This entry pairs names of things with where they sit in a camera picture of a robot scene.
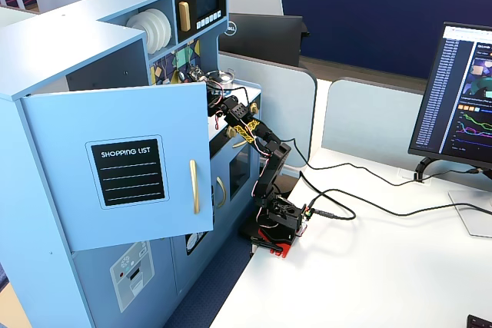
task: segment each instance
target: gold handle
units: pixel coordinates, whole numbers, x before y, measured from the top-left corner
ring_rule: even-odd
[[[225,190],[224,182],[222,182],[220,177],[217,177],[217,182],[222,189],[222,193],[224,194],[224,196],[222,197],[222,201],[217,205],[217,207],[222,207],[222,205],[224,205],[225,201],[228,199],[228,193]]]
[[[193,211],[200,213],[200,194],[198,193],[197,162],[190,160],[191,187],[193,188]]]
[[[244,140],[244,141],[242,141],[242,142],[238,142],[237,144],[232,145],[232,148],[234,148],[234,149],[235,149],[236,147],[241,147],[241,146],[243,146],[243,145],[246,145],[246,143],[247,143],[247,141],[246,141],[246,140]]]
[[[179,20],[181,22],[181,30],[190,31],[190,6],[187,2],[179,2]]]
[[[226,130],[226,135],[228,136],[228,138],[236,137],[236,133],[237,133],[236,130],[231,126],[229,126],[228,129]]]
[[[258,107],[258,104],[251,103],[251,105],[249,106],[249,111],[251,112],[251,114],[256,115],[260,112],[260,108]]]

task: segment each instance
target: open cabinet door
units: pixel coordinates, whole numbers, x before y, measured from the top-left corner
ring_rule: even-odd
[[[22,105],[71,251],[212,230],[204,84]]]

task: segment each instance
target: colorful wall decoration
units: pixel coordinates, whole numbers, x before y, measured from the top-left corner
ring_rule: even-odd
[[[172,51],[151,66],[152,84],[180,84],[191,82],[188,72],[192,66],[200,64],[200,40],[191,40],[185,46]],[[178,72],[183,72],[181,81]]]

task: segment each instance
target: monitor bezel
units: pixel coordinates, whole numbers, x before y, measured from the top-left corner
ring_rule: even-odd
[[[474,28],[474,29],[477,29],[477,30],[492,31],[492,27],[490,27],[490,26],[465,25],[465,24],[456,23],[456,22],[445,22],[443,24],[443,28],[442,28],[442,32],[441,32],[441,37],[439,39],[439,42],[437,43],[436,52],[434,54],[434,63],[432,64],[432,69],[430,70],[430,74],[429,74],[429,77],[427,79],[427,84],[425,86],[425,90],[424,90],[424,93],[422,95],[421,106],[419,107],[419,110],[418,110],[418,113],[417,113],[417,117],[415,119],[414,131],[412,133],[411,140],[410,140],[410,143],[409,143],[409,146],[408,146],[408,154],[420,155],[420,156],[429,157],[431,159],[438,159],[438,160],[442,160],[442,161],[452,161],[454,163],[469,164],[469,165],[472,165],[472,166],[475,166],[475,167],[482,167],[482,168],[489,169],[489,168],[492,168],[492,162],[489,163],[489,162],[486,162],[486,161],[475,161],[475,160],[472,160],[472,159],[466,159],[465,157],[453,157],[451,155],[438,154],[438,153],[434,153],[432,151],[426,151],[426,150],[422,150],[422,149],[412,148],[412,143],[414,142],[414,137],[417,134],[417,123],[418,123],[418,119],[421,116],[422,108],[424,107],[424,97],[425,97],[425,95],[427,93],[427,89],[429,88],[429,84],[431,82],[432,72],[434,71],[434,68],[436,66],[436,63],[439,62],[437,60],[437,56],[439,55],[440,42],[441,42],[441,40],[444,37],[444,31],[446,30],[446,27]]]

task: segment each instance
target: computer monitor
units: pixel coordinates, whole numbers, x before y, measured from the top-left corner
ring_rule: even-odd
[[[296,15],[229,14],[229,26],[219,37],[220,51],[282,65],[299,66],[302,17]]]
[[[492,168],[492,28],[444,24],[408,152]],[[450,197],[492,210],[487,192]],[[492,237],[491,216],[458,210],[470,234]]]

